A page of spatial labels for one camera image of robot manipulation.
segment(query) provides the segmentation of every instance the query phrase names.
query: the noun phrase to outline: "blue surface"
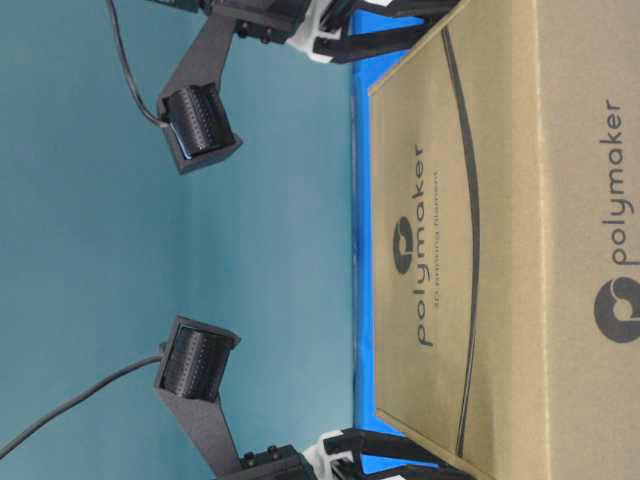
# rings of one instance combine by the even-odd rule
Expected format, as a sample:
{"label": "blue surface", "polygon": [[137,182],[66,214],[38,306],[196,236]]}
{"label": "blue surface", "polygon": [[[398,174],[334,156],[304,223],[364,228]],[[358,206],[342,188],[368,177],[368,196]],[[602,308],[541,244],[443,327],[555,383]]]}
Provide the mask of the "blue surface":
{"label": "blue surface", "polygon": [[[357,12],[354,32],[398,28],[415,25],[416,19],[388,19],[379,15]],[[356,388],[355,425],[358,428],[400,434],[375,416],[374,384],[374,322],[372,285],[372,199],[371,199],[371,123],[369,110],[369,88],[376,83],[406,52],[357,62],[353,71],[355,98],[355,143],[354,169],[354,248],[357,268],[355,271],[354,305],[356,313]],[[366,457],[367,472],[391,468],[407,462],[392,459]]]}

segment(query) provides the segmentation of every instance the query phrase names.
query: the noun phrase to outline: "cable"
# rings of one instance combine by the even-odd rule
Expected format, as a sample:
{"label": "cable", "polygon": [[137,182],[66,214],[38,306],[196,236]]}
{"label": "cable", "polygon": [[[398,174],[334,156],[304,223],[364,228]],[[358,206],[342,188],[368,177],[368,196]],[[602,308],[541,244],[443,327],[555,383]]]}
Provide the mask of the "cable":
{"label": "cable", "polygon": [[11,453],[15,448],[17,448],[22,442],[24,442],[27,438],[29,438],[31,435],[36,433],[42,427],[44,427],[51,420],[53,420],[54,418],[58,417],[59,415],[62,415],[67,410],[72,409],[73,407],[75,407],[79,403],[84,402],[87,398],[89,398],[93,394],[97,393],[98,391],[102,390],[104,387],[109,385],[114,380],[117,380],[118,378],[123,377],[123,376],[127,375],[128,373],[131,373],[131,372],[133,372],[135,370],[138,370],[138,369],[140,369],[142,367],[145,367],[147,365],[150,365],[152,363],[160,362],[161,360],[162,360],[162,356],[158,355],[158,356],[154,356],[154,357],[148,357],[148,358],[145,358],[143,360],[140,360],[139,362],[133,363],[133,364],[129,365],[128,367],[125,367],[122,370],[119,370],[119,371],[109,375],[107,378],[105,378],[104,380],[101,380],[100,382],[96,383],[89,390],[81,393],[77,397],[72,398],[68,402],[63,403],[62,405],[60,405],[58,408],[56,408],[52,412],[46,414],[44,417],[40,418],[39,420],[36,420],[29,428],[27,428],[24,432],[22,432],[20,435],[18,435],[15,439],[13,439],[11,442],[9,442],[7,444],[7,446],[2,448],[2,450],[0,450],[0,461],[2,461],[2,459],[4,457],[9,455],[9,453]]}
{"label": "cable", "polygon": [[122,70],[124,71],[124,77],[126,78],[127,84],[129,85],[129,90],[131,91],[133,100],[136,102],[136,105],[147,120],[153,123],[156,127],[167,128],[169,126],[169,123],[151,113],[144,104],[142,97],[140,96],[140,92],[138,91],[136,82],[133,79],[133,74],[131,73],[131,67],[129,66],[129,61],[127,60],[127,54],[124,51],[124,44],[122,43],[122,33],[120,32],[120,22],[118,21],[118,12],[116,11],[116,7],[113,4],[113,0],[105,1],[107,3],[109,13],[111,14],[111,26],[113,27],[113,37],[116,41],[118,57],[120,58]]}

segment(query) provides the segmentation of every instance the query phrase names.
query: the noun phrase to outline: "black 3d printed part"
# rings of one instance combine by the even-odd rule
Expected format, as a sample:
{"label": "black 3d printed part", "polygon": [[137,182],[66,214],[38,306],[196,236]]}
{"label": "black 3d printed part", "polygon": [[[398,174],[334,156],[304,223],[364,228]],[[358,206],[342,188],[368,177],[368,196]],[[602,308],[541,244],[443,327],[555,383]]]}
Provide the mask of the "black 3d printed part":
{"label": "black 3d printed part", "polygon": [[234,144],[227,113],[215,84],[180,89],[166,100],[166,105],[169,121],[186,158]]}
{"label": "black 3d printed part", "polygon": [[229,337],[181,327],[166,364],[164,388],[178,397],[213,402],[231,348]]}

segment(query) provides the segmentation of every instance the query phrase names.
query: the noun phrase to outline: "polymaker box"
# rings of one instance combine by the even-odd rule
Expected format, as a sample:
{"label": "polymaker box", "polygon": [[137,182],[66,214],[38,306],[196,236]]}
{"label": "polymaker box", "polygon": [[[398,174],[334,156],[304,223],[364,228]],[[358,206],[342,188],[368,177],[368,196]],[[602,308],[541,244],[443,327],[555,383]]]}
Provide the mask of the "polymaker box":
{"label": "polymaker box", "polygon": [[479,480],[640,478],[640,2],[468,0],[371,91],[380,417]]}

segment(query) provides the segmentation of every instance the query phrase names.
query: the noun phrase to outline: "teal background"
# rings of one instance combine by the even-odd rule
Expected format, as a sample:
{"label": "teal background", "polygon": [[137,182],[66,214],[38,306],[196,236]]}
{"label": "teal background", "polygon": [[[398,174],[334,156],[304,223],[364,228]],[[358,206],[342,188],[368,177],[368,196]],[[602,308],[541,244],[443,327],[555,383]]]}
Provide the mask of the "teal background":
{"label": "teal background", "polygon": [[[117,2],[147,99],[202,17]],[[155,353],[177,313],[231,328],[238,449],[352,422],[350,80],[236,41],[223,100],[246,145],[179,177],[139,115],[102,1],[0,16],[0,444]],[[0,462],[0,478],[210,478],[150,388],[117,382]]]}

